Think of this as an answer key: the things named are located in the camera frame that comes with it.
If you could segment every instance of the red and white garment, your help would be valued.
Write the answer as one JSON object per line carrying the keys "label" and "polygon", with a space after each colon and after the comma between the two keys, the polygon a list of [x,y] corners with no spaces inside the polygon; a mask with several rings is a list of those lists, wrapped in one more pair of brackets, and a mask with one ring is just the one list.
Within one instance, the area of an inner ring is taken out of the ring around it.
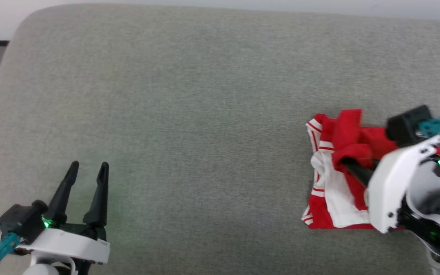
{"label": "red and white garment", "polygon": [[306,126],[315,169],[309,206],[302,221],[309,228],[372,228],[364,202],[365,188],[339,161],[351,157],[373,168],[397,146],[386,139],[384,128],[360,127],[361,110],[344,110],[335,120],[316,115]]}

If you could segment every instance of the white wall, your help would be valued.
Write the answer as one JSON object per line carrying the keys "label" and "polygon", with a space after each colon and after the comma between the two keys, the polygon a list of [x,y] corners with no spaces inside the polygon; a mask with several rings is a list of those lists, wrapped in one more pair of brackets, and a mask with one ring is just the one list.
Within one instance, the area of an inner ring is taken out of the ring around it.
{"label": "white wall", "polygon": [[18,24],[33,11],[83,2],[188,5],[440,20],[440,0],[0,0],[0,40],[11,40]]}

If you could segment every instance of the white fabric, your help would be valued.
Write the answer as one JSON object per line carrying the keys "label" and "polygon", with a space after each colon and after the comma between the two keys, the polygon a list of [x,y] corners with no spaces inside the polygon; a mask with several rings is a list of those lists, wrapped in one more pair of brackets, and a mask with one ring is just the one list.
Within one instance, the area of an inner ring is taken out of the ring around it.
{"label": "white fabric", "polygon": [[[359,210],[354,205],[354,197],[349,190],[342,172],[336,171],[332,163],[333,145],[328,141],[320,141],[322,124],[315,119],[306,124],[312,143],[312,167],[315,169],[313,190],[311,195],[325,197],[327,210],[334,227],[344,228],[351,225],[370,223],[368,212]],[[311,213],[316,209],[305,211],[302,220],[311,224]]]}

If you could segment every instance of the gray fabric surface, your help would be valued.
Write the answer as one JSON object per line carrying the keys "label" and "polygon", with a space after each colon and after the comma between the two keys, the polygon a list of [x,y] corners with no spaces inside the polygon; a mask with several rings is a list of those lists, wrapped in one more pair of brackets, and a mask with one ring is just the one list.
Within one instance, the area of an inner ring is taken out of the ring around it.
{"label": "gray fabric surface", "polygon": [[[423,274],[410,233],[309,230],[304,124],[422,103],[440,21],[128,5],[32,14],[0,69],[0,214],[81,163],[70,222],[110,163],[110,262],[92,274]],[[21,274],[9,257],[0,274]]]}

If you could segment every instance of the red stripe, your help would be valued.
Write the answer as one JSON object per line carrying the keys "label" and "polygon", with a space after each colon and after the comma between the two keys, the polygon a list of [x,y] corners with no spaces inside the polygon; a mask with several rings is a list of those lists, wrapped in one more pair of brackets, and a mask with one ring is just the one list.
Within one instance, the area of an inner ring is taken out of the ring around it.
{"label": "red stripe", "polygon": [[315,138],[315,133],[312,132],[313,144],[315,145],[315,151],[318,151],[317,139]]}
{"label": "red stripe", "polygon": [[314,127],[313,124],[311,124],[310,122],[308,123],[310,125],[310,127],[312,127],[314,130],[316,130],[317,132],[321,133],[322,130],[318,129],[317,127]]}

